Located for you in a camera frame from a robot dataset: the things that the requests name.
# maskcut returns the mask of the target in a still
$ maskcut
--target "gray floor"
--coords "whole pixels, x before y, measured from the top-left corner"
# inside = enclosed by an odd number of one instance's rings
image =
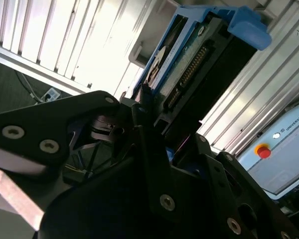
[[[51,86],[31,77],[27,77],[36,94],[43,96]],[[24,89],[12,68],[0,64],[0,112],[32,106],[36,101]]]
[[[32,239],[34,229],[20,215],[0,210],[0,239]]]

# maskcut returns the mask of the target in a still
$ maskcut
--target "cable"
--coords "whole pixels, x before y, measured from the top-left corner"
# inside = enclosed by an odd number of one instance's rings
[[[65,167],[66,167],[67,169],[70,169],[70,170],[74,171],[74,172],[84,173],[83,171],[81,171],[81,170],[79,170],[79,169],[77,169],[77,168],[71,166],[70,164],[66,164]]]
[[[74,156],[73,156],[73,155],[71,155],[71,158],[72,158],[74,167],[78,168],[78,166],[76,165],[76,162],[75,162],[75,160],[74,160]]]
[[[95,157],[96,157],[96,153],[98,152],[98,148],[99,148],[99,145],[100,144],[97,144],[95,147],[94,147],[94,150],[93,150],[93,153],[92,153],[92,156],[91,156],[91,159],[90,159],[90,162],[89,162],[89,165],[87,166],[86,168],[86,173],[84,175],[84,179],[83,181],[87,180],[89,178],[89,175],[91,173],[91,170],[92,170],[92,166],[93,166],[93,163],[94,163],[94,160],[95,160]]]
[[[291,215],[288,216],[288,218],[291,218],[291,217],[293,217],[293,216],[295,216],[295,215],[297,215],[297,214],[299,214],[299,211],[297,211],[297,212],[295,212],[295,213],[292,213]]]
[[[38,101],[40,101],[41,103],[43,103],[43,102],[44,102],[43,99],[41,99],[40,97],[38,97],[38,96],[36,95],[36,93],[34,92],[32,86],[30,85],[28,79],[25,77],[25,75],[24,75],[23,73],[21,73],[21,75],[23,76],[25,82],[26,82],[26,83],[28,84],[28,86],[30,87],[30,90],[31,90],[32,94],[36,97],[36,99],[37,99]]]
[[[29,95],[35,100],[35,101],[37,101],[38,103],[42,103],[43,102],[43,100],[42,99],[37,99],[37,96],[35,95],[35,94],[33,94],[25,85],[24,85],[24,83],[22,82],[22,80],[20,79],[20,77],[19,77],[19,74],[18,74],[18,71],[16,71],[16,70],[14,70],[14,72],[15,72],[15,74],[16,74],[16,76],[17,76],[17,78],[18,78],[18,80],[19,80],[19,82],[20,82],[20,84],[23,86],[23,88],[29,93]]]
[[[83,160],[81,151],[78,151],[78,157],[79,157],[79,162],[80,162],[80,164],[81,164],[81,167],[82,167],[83,169],[85,169],[86,166],[85,166],[85,163],[84,163],[84,160]]]

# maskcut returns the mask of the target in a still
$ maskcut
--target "black metal bracket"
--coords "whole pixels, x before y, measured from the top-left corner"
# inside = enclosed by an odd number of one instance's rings
[[[113,96],[97,91],[0,114],[0,168],[42,180],[57,177],[93,118],[113,116],[119,107]]]

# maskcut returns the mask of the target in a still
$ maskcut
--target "bolt head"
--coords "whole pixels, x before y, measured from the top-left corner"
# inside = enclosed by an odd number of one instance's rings
[[[24,130],[15,125],[8,125],[2,129],[2,135],[9,139],[19,139],[24,136]]]
[[[165,208],[168,211],[173,211],[175,209],[175,202],[173,198],[170,195],[163,194],[159,198],[160,204],[163,208]]]
[[[233,157],[229,154],[226,154],[226,158],[229,160],[229,161],[233,161]]]
[[[201,135],[199,138],[200,138],[201,141],[206,142],[206,139],[205,139],[204,136]]]
[[[233,231],[234,234],[240,235],[241,234],[241,227],[233,218],[227,219],[227,225],[228,227]]]
[[[105,97],[105,100],[109,103],[114,103],[114,100],[111,99],[110,97]]]
[[[40,143],[40,149],[45,153],[56,153],[59,151],[59,144],[51,139],[45,139]]]

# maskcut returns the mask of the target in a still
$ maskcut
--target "black cable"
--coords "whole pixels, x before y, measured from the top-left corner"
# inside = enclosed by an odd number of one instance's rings
[[[295,212],[295,213],[292,213],[291,215],[288,216],[288,218],[291,218],[291,217],[293,217],[293,216],[295,216],[295,215],[297,215],[297,214],[299,214],[299,211],[297,211],[297,212]]]
[[[79,157],[79,163],[82,167],[82,169],[85,169],[86,166],[85,166],[85,163],[84,163],[84,160],[83,160],[83,157],[82,157],[82,154],[81,154],[81,151],[78,151],[78,157]]]
[[[73,161],[73,166],[76,167],[76,168],[78,168],[78,166],[76,165],[76,162],[75,162],[75,159],[74,159],[73,155],[71,155],[71,158],[72,158],[72,161]]]
[[[92,156],[91,156],[89,165],[88,165],[87,168],[86,168],[86,171],[87,171],[87,172],[84,174],[83,181],[85,181],[85,180],[87,180],[87,179],[89,178],[89,175],[90,175],[90,173],[91,173],[92,166],[93,166],[93,163],[94,163],[94,160],[95,160],[95,157],[96,157],[96,153],[98,152],[98,149],[99,149],[99,145],[100,145],[100,143],[98,143],[98,144],[94,147],[94,150],[93,150],[93,153],[92,153]]]
[[[16,77],[18,78],[20,84],[23,86],[23,88],[29,93],[29,95],[32,95],[32,92],[24,85],[24,83],[22,82],[22,80],[20,79],[20,76],[18,74],[18,71],[14,70]],[[35,101],[37,101],[38,103],[41,103],[40,101],[38,101],[36,98],[32,97]]]

